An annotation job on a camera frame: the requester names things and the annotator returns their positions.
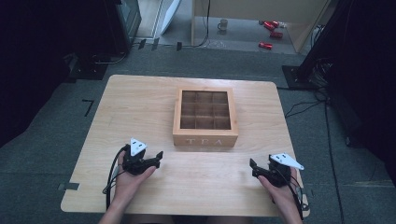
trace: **red object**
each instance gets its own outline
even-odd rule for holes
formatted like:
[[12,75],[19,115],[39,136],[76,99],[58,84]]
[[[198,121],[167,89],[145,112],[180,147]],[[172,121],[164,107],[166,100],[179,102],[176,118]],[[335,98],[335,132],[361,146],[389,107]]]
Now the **red object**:
[[278,21],[270,21],[271,24],[275,26],[275,28],[279,27],[279,22]]
[[267,28],[269,31],[271,31],[271,32],[273,32],[274,30],[275,30],[275,26],[271,23],[271,22],[269,22],[269,21],[265,21],[264,22],[264,24],[263,24],[263,26],[265,27],[265,28]]
[[262,48],[262,49],[272,49],[272,44],[270,44],[270,43],[265,43],[265,42],[260,42],[259,43],[259,48]]
[[270,37],[281,39],[283,37],[283,33],[271,32]]

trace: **gray carpet floor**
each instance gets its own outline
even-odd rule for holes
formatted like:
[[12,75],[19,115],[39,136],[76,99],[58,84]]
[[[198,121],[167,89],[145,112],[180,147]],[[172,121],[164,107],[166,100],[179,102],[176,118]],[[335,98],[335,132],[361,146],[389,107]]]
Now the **gray carpet floor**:
[[[64,192],[58,190],[58,185],[68,182],[73,173],[111,75],[259,80],[285,88],[281,65],[300,65],[303,60],[304,56],[296,54],[187,48],[176,51],[163,46],[151,50],[146,46],[141,50],[133,48],[123,61],[111,64],[103,80],[61,84],[26,132],[0,148],[0,223],[99,220],[102,214],[63,212],[60,204]],[[300,102],[316,101],[312,91],[279,89],[278,93],[285,113]],[[88,113],[90,103],[86,100],[93,101]],[[299,105],[293,112],[305,108],[307,105]],[[314,106],[287,118],[287,124],[296,156],[305,167],[301,175],[311,208],[305,223],[395,223],[396,190],[383,162],[365,148],[346,146],[344,129],[331,105]],[[204,217],[174,219],[178,224],[205,221]],[[255,217],[254,221],[280,223],[277,217]]]

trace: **wooden box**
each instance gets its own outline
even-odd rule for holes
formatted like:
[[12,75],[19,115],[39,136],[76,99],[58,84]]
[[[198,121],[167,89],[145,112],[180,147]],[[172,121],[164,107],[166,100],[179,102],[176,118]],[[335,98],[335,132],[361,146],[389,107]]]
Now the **wooden box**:
[[238,137],[232,88],[177,88],[175,146],[233,147]]

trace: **wooden grid compartment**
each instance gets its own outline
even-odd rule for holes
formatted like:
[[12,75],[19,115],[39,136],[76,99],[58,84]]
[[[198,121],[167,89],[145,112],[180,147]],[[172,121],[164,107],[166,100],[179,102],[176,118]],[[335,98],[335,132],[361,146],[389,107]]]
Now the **wooden grid compartment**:
[[175,146],[233,147],[238,136],[233,89],[177,89]]

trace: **wooden table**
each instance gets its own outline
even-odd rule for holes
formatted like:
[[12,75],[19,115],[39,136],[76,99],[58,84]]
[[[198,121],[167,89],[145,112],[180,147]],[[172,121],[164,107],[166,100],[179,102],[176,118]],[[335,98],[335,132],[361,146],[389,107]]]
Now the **wooden table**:
[[[177,86],[231,87],[239,136],[232,148],[175,147]],[[249,159],[268,168],[268,155],[295,158],[272,82],[115,75],[107,83],[67,190],[65,212],[106,211],[102,189],[116,153],[133,137],[148,145],[145,158],[163,150],[160,169],[136,193],[133,214],[277,216],[266,190],[251,175]]]
[[[313,32],[331,0],[210,0],[210,17],[283,21],[297,52]],[[209,0],[192,1],[191,44],[194,45],[195,17],[206,17]]]

